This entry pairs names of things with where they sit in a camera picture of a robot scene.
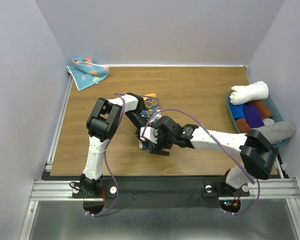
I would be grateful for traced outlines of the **yellow and blue cartoon towel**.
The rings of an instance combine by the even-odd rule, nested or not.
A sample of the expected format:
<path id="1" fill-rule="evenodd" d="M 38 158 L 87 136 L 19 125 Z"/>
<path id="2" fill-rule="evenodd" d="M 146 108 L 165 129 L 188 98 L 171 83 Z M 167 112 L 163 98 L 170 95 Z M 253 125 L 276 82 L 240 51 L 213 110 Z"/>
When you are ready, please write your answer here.
<path id="1" fill-rule="evenodd" d="M 156 93 L 149 93 L 142 96 L 145 104 L 145 109 L 141 112 L 141 115 L 145 118 L 146 122 L 149 118 L 159 110 L 161 110 L 161 104 L 159 103 L 159 99 Z M 151 149 L 151 142 L 147 143 L 144 141 L 139 142 L 139 148 L 141 150 L 149 150 Z"/>

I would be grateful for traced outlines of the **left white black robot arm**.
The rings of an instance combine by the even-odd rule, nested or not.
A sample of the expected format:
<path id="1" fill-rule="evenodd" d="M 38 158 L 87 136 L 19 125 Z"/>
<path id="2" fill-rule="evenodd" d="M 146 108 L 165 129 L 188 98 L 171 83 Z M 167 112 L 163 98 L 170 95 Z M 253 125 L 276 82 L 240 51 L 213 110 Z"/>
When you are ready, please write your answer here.
<path id="1" fill-rule="evenodd" d="M 114 137 L 123 116 L 127 116 L 136 127 L 139 136 L 147 121 L 141 115 L 146 109 L 142 96 L 131 92 L 115 99 L 99 98 L 87 120 L 89 148 L 87 161 L 80 176 L 79 190 L 90 197 L 102 192 L 104 155 Z"/>

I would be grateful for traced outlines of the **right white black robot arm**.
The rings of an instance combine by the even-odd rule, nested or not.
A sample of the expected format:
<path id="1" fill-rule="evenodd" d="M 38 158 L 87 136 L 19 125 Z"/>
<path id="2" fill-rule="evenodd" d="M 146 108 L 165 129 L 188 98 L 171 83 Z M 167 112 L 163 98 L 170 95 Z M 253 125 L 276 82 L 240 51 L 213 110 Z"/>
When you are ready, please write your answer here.
<path id="1" fill-rule="evenodd" d="M 227 170 L 220 182 L 221 192 L 225 195 L 232 195 L 248 182 L 268 180 L 278 155 L 276 148 L 257 130 L 226 133 L 206 130 L 195 124 L 181 126 L 165 115 L 142 128 L 140 137 L 159 150 L 177 145 L 224 152 L 234 161 L 240 157 L 242 162 L 236 162 L 234 168 Z"/>

